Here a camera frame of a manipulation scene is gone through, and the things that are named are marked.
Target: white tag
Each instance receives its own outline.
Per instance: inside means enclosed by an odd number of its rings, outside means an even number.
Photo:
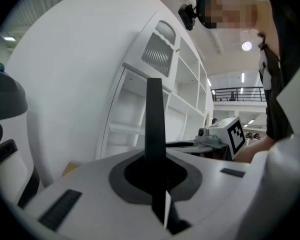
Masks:
[[[263,72],[262,85],[264,90],[271,90],[271,75],[266,67]]]
[[[166,229],[168,225],[168,217],[170,212],[170,205],[171,205],[171,195],[166,191],[165,192],[165,209],[164,209],[164,223],[163,228]]]

